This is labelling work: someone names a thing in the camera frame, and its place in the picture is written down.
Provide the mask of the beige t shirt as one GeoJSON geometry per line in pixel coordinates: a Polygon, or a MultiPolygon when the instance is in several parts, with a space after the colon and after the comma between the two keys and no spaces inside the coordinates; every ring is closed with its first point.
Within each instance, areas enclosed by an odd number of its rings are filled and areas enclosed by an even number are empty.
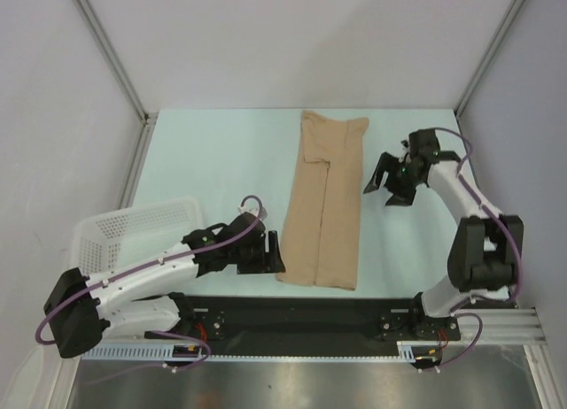
{"type": "Polygon", "coordinates": [[[363,138],[369,120],[301,114],[299,150],[280,240],[280,282],[354,290],[361,232],[363,138]]]}

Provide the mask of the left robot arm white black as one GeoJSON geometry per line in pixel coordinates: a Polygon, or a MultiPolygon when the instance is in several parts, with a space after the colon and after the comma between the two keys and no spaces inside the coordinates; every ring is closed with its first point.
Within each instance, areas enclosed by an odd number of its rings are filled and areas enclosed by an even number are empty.
{"type": "Polygon", "coordinates": [[[101,274],[69,269],[43,307],[51,343],[61,358],[71,359],[110,337],[200,338],[202,328],[182,288],[227,266],[238,274],[284,272],[277,232],[245,213],[190,232],[141,266],[101,274]]]}

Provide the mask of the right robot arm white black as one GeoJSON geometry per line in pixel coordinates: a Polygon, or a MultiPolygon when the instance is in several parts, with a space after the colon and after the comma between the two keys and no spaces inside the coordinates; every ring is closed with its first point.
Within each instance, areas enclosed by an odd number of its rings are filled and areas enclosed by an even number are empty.
{"type": "Polygon", "coordinates": [[[447,275],[413,299],[416,312],[408,317],[408,327],[419,339],[431,338],[440,329],[440,318],[465,305],[494,302],[492,294],[501,289],[509,293],[504,301],[514,302],[524,272],[523,221],[488,200],[463,172],[469,158],[442,149],[437,133],[435,127],[418,129],[402,141],[402,155],[382,153],[364,189],[371,193],[384,187],[391,194],[387,205],[409,207],[417,189],[425,186],[455,221],[447,275]]]}

